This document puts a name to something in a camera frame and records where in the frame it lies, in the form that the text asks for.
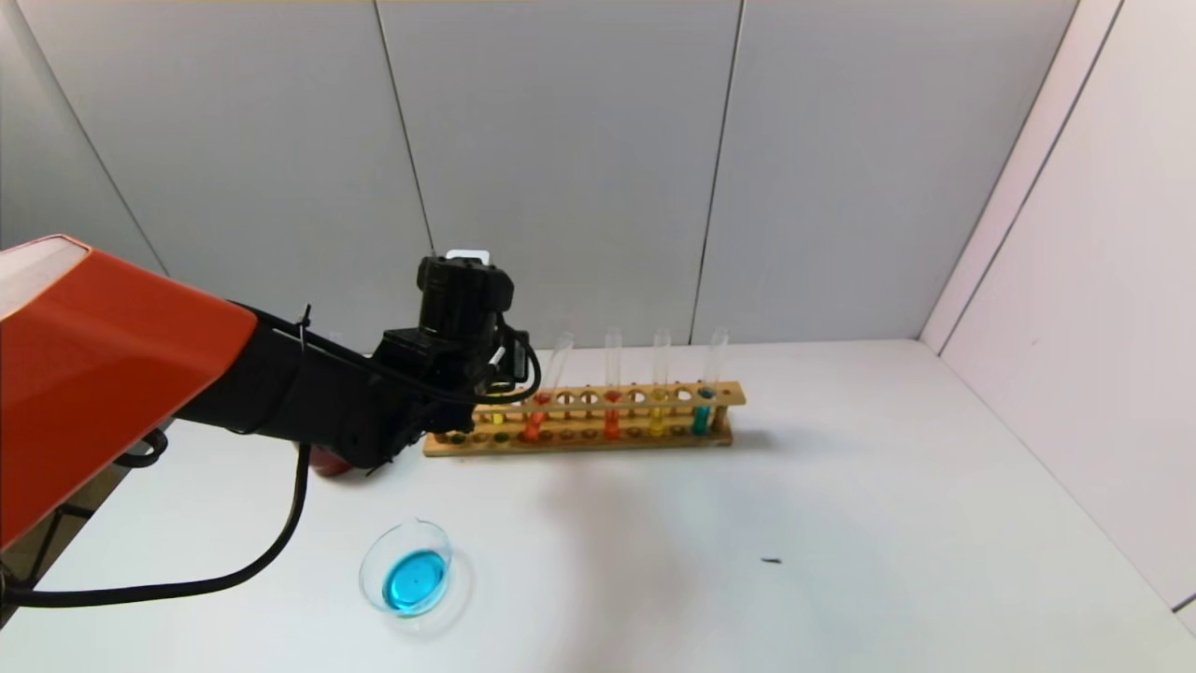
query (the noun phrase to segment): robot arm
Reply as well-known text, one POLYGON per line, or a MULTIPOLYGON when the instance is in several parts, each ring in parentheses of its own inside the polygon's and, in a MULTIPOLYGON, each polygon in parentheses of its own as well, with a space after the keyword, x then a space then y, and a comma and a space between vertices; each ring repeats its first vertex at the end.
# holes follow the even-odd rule
POLYGON ((365 357, 311 332, 306 314, 292 323, 66 235, 0 252, 0 550, 170 416, 300 445, 292 518, 243 575, 68 593, 92 594, 79 600, 5 598, 63 607, 233 586, 273 561, 298 524, 312 446, 374 469, 425 433, 472 430, 477 404, 536 392, 527 335, 502 317, 514 292, 506 273, 429 256, 417 283, 419 326, 386 330, 365 357), (501 394, 527 380, 527 365, 532 385, 501 394), (145 592, 169 587, 185 591, 145 592))

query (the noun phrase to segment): yellow liquid test tube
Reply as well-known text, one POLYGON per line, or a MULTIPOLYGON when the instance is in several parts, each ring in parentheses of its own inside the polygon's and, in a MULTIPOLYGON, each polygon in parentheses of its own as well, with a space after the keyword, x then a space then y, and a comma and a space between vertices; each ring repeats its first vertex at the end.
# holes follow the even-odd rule
MULTIPOLYGON (((669 392, 665 387, 669 386, 669 347, 671 345, 672 336, 669 334, 669 328, 657 329, 657 335, 652 339, 652 383, 655 388, 651 393, 652 400, 655 403, 669 399, 669 392)), ((666 430, 665 410, 661 408, 651 410, 648 412, 648 435, 664 438, 666 430)))

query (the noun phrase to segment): yellow liquid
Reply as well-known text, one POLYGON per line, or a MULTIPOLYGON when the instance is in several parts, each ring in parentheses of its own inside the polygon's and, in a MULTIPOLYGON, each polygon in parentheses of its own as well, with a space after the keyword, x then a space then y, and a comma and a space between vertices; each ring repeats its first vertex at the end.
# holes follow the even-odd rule
MULTIPOLYGON (((506 393, 492 393, 490 394, 492 398, 500 397, 500 396, 506 396, 506 393)), ((494 423, 495 426, 502 426, 506 422, 507 422, 507 415, 505 415, 505 414, 494 412, 494 414, 490 415, 490 423, 494 423)))
MULTIPOLYGON (((653 391, 652 399, 660 403, 669 399, 669 393, 653 391)), ((665 434, 665 410, 654 409, 648 411, 648 435, 663 438, 665 434)))

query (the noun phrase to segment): orange robot arm casing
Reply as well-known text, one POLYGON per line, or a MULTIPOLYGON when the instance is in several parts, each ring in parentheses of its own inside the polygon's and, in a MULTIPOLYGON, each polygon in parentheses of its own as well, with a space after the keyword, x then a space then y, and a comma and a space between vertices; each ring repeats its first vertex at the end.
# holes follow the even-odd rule
POLYGON ((249 310, 96 250, 0 316, 0 550, 215 381, 249 310))

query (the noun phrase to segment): white wall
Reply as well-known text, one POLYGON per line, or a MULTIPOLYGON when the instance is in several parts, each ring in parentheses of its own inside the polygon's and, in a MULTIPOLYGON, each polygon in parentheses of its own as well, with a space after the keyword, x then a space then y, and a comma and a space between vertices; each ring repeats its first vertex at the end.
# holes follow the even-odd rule
POLYGON ((538 344, 913 336, 1074 0, 382 2, 396 82, 373 4, 20 6, 172 275, 366 350, 429 234, 538 344))
POLYGON ((738 0, 380 7, 437 246, 490 249, 539 345, 687 341, 738 0))
POLYGON ((1192 63, 1196 2, 1125 2, 944 351, 1172 605, 1196 592, 1192 63))
POLYGON ((14 0, 0 0, 0 246, 71 233, 163 271, 14 0))
POLYGON ((749 1, 695 338, 914 338, 1074 6, 749 1))
POLYGON ((166 268, 372 350, 429 249, 373 5, 22 1, 166 268))
POLYGON ((1084 0, 1076 6, 1001 178, 922 329, 921 341, 935 353, 941 353, 946 345, 951 330, 1030 194, 1122 1, 1084 0))

